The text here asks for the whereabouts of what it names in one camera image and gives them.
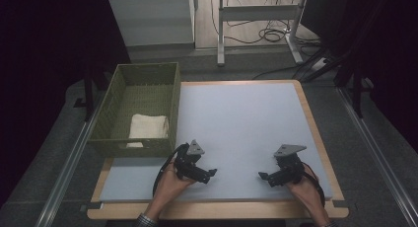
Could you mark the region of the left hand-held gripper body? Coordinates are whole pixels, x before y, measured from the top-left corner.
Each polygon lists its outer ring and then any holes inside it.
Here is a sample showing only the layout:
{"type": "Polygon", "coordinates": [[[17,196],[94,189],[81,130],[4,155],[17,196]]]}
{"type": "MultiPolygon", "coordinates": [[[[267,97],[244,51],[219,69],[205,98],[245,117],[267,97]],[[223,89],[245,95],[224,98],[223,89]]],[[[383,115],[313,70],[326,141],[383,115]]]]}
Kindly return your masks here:
{"type": "Polygon", "coordinates": [[[198,182],[201,177],[208,176],[207,171],[196,166],[197,161],[204,154],[204,150],[200,147],[195,139],[191,143],[181,144],[176,148],[176,157],[174,159],[174,167],[176,174],[180,179],[188,178],[198,182]]]}

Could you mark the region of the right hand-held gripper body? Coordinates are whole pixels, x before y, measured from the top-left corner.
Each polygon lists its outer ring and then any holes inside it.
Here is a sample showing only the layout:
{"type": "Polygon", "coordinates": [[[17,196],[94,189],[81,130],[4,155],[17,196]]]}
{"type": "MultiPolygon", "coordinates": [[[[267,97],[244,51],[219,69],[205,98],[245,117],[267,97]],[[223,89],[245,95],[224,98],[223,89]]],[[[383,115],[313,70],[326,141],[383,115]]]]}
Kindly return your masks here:
{"type": "Polygon", "coordinates": [[[305,170],[298,152],[306,149],[303,145],[282,144],[274,153],[277,165],[280,170],[273,174],[279,185],[283,186],[287,183],[297,184],[301,179],[305,170]]]}

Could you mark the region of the cream printed cloth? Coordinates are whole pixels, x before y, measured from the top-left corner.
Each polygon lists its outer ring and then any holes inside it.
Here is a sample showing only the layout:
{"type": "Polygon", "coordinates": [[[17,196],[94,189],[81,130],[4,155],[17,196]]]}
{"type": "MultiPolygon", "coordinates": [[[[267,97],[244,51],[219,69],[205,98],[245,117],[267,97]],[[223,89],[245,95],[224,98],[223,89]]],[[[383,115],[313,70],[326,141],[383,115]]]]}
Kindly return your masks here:
{"type": "Polygon", "coordinates": [[[131,118],[128,138],[167,138],[169,125],[165,115],[150,116],[137,113],[131,118]]]}

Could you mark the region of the green woven basket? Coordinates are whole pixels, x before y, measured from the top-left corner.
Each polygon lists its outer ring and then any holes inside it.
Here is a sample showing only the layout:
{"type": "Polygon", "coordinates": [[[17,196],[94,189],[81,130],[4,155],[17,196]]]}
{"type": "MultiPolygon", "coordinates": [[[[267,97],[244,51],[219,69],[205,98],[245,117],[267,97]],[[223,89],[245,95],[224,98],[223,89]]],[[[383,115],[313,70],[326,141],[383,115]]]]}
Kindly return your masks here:
{"type": "Polygon", "coordinates": [[[98,109],[88,143],[104,157],[167,157],[174,151],[180,73],[172,63],[119,64],[98,109]],[[165,115],[167,138],[129,139],[135,114],[165,115]]]}

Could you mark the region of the person's right hand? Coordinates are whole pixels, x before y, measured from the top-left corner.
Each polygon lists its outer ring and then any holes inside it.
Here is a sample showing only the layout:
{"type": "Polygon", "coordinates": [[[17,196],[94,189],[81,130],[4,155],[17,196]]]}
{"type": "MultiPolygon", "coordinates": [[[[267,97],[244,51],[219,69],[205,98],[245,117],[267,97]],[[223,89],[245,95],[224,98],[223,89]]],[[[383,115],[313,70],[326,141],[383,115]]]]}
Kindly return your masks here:
{"type": "Polygon", "coordinates": [[[286,187],[307,211],[309,207],[319,205],[324,207],[323,190],[321,189],[318,178],[308,164],[304,163],[303,165],[305,170],[302,179],[297,184],[287,183],[286,187]]]}

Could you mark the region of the person's left hand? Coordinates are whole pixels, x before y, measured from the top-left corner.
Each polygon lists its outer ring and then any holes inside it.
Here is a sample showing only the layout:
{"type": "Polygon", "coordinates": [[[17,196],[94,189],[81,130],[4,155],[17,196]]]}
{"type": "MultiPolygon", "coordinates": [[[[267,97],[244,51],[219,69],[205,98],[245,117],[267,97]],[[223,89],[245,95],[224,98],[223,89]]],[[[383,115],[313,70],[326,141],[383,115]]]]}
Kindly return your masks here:
{"type": "Polygon", "coordinates": [[[169,162],[163,171],[163,175],[157,185],[153,197],[152,206],[155,210],[162,211],[171,201],[180,196],[189,186],[194,184],[192,179],[180,179],[176,174],[173,162],[169,162]]]}

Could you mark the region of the black metal stand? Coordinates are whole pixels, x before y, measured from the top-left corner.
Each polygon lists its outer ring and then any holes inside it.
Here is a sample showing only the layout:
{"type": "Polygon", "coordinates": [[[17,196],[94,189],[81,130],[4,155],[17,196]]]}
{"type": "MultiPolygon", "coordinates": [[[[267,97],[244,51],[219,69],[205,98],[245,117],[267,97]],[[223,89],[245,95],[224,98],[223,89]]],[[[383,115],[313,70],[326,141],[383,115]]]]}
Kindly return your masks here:
{"type": "Polygon", "coordinates": [[[87,65],[84,70],[84,92],[85,98],[78,98],[74,104],[75,108],[85,108],[85,121],[88,121],[94,111],[93,86],[99,91],[107,89],[109,81],[105,76],[105,67],[102,65],[87,65]]]}
{"type": "Polygon", "coordinates": [[[364,12],[363,17],[357,24],[353,33],[348,37],[351,41],[346,50],[338,57],[332,59],[328,64],[302,80],[302,83],[310,83],[332,69],[340,67],[333,79],[333,83],[337,88],[341,88],[345,87],[349,81],[352,81],[352,109],[359,118],[363,117],[361,111],[361,94],[363,92],[361,50],[365,47],[366,38],[371,33],[373,24],[381,13],[386,1],[387,0],[371,0],[369,9],[364,12]]]}

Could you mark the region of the white power strip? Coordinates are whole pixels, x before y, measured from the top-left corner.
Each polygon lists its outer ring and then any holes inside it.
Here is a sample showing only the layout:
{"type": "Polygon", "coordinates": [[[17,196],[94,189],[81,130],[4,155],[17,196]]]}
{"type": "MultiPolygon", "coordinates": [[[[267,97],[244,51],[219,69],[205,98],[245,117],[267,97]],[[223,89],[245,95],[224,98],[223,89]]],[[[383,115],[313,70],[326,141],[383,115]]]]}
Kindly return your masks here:
{"type": "Polygon", "coordinates": [[[313,66],[312,66],[312,71],[317,71],[319,69],[321,69],[322,67],[324,67],[327,63],[329,62],[329,60],[325,57],[322,57],[321,59],[319,59],[313,66]]]}

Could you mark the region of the grey cabinet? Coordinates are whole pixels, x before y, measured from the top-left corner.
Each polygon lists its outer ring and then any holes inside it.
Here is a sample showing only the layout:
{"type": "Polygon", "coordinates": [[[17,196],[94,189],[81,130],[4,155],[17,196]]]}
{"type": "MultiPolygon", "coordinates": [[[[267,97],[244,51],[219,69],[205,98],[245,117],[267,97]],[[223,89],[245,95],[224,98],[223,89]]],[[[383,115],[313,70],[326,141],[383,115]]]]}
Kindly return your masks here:
{"type": "Polygon", "coordinates": [[[126,46],[194,43],[194,0],[109,0],[126,46]]]}

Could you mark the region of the metal floor rail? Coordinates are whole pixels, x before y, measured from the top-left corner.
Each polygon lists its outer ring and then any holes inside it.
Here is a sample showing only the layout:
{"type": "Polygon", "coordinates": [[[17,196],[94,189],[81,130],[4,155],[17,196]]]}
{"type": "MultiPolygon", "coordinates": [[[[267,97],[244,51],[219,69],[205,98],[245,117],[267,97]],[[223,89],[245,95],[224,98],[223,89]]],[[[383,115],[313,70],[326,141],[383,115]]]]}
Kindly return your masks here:
{"type": "Polygon", "coordinates": [[[68,101],[41,153],[43,163],[51,162],[51,184],[35,227],[103,227],[87,211],[103,160],[87,146],[91,123],[85,121],[86,109],[68,101]]]}
{"type": "Polygon", "coordinates": [[[362,137],[367,150],[372,156],[379,172],[381,173],[385,184],[391,192],[396,204],[398,205],[402,215],[404,216],[409,227],[418,227],[418,208],[413,202],[410,194],[396,176],[386,157],[384,156],[381,147],[378,145],[375,137],[370,132],[366,123],[358,116],[352,107],[352,101],[349,93],[345,89],[337,88],[336,91],[341,97],[341,100],[353,120],[360,136],[362,137]]]}

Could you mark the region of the white metal desk frame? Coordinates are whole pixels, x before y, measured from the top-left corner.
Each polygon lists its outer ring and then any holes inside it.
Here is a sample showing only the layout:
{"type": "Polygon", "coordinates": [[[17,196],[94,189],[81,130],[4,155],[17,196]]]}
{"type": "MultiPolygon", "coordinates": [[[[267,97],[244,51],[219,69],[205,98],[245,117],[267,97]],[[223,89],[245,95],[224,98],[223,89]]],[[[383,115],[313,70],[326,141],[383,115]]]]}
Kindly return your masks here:
{"type": "Polygon", "coordinates": [[[292,22],[290,29],[285,32],[285,40],[293,55],[295,63],[297,65],[301,65],[303,63],[303,58],[295,45],[295,38],[305,8],[305,3],[306,0],[299,0],[297,4],[290,5],[224,7],[223,0],[219,0],[217,44],[218,65],[225,65],[225,37],[223,32],[225,22],[271,20],[289,20],[292,22]]]}

